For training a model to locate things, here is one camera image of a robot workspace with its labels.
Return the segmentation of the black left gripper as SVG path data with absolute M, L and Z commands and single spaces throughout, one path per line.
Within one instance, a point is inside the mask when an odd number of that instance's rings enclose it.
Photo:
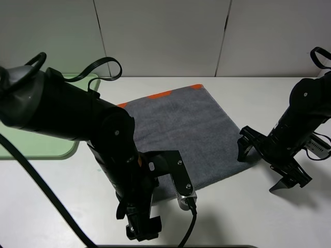
M 151 175 L 141 154 L 134 147 L 129 154 L 87 143 L 97 163 L 115 189 L 118 206 L 116 219 L 128 216 L 126 236 L 129 240 L 152 240 L 162 230 L 161 217 L 142 215 L 150 212 L 153 190 L 157 180 Z

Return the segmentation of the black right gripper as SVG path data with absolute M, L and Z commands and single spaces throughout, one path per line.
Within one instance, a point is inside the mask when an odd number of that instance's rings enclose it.
M 264 135 L 249 126 L 243 127 L 237 140 L 239 162 L 244 162 L 253 147 L 270 164 L 270 168 L 282 178 L 269 189 L 272 193 L 280 189 L 291 189 L 297 184 L 306 186 L 312 178 L 294 159 L 303 148 L 313 126 L 277 126 L 269 135 Z

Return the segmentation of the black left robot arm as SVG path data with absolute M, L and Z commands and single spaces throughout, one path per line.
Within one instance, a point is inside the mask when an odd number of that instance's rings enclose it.
M 128 219 L 127 237 L 158 237 L 151 218 L 155 180 L 133 140 L 135 122 L 123 108 L 68 83 L 54 69 L 20 66 L 1 70 L 1 122 L 11 128 L 85 141 L 115 189 L 117 219 Z

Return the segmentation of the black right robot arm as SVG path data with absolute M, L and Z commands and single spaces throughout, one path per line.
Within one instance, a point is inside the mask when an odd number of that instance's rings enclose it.
M 330 119 L 330 73 L 318 79 L 304 78 L 292 89 L 289 107 L 269 135 L 245 126 L 238 139 L 239 162 L 243 162 L 251 148 L 270 164 L 282 178 L 270 188 L 270 192 L 304 187 L 311 177 L 295 160 L 302 149 L 309 150 L 308 143 L 316 139 L 315 130 Z

